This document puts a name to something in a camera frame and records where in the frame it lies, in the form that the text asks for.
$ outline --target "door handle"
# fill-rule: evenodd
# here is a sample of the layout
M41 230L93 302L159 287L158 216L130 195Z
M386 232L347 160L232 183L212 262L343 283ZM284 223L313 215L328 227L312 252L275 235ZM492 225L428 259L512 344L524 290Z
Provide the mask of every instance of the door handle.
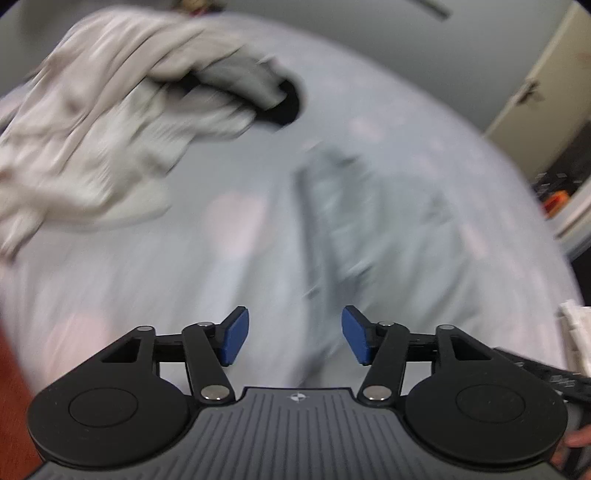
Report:
M540 82L537 80L529 80L522 88L522 93L517 99L517 105L523 105L530 98L535 98L537 101L544 100L544 96L538 91Z

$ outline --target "finger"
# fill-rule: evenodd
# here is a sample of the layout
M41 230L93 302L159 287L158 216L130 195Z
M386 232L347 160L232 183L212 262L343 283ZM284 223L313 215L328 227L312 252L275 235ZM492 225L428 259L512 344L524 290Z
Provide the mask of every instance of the finger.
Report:
M550 459L550 463L556 468L561 469L564 463L564 452L554 452L554 455Z
M591 445L591 425L587 425L576 432L569 433L564 442L569 448L580 448Z
M561 440L554 451L554 455L550 459L550 463L556 468L561 469L566 461L566 453L567 449L564 445L564 440Z

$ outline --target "logo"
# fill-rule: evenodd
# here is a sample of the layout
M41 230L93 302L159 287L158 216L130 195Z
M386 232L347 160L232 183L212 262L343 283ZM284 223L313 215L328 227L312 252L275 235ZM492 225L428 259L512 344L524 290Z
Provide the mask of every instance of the logo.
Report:
M293 400L296 403L301 403L308 397L306 397L302 392L294 393L288 397L290 400Z

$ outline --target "gray ridged plate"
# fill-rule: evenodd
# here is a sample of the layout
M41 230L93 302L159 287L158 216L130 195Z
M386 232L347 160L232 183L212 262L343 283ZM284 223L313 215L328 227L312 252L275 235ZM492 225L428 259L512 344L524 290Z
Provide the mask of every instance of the gray ridged plate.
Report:
M208 408L169 451L118 471L54 463L34 480L409 479L558 480L550 465L479 473L417 446L397 416L364 407L349 390L250 388L229 407Z

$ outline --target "red carpet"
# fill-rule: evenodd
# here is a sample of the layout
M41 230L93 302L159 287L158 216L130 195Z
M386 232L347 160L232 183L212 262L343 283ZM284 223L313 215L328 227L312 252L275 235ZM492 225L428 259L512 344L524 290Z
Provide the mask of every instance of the red carpet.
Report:
M41 460L27 432L31 394L0 328L0 479L22 480Z

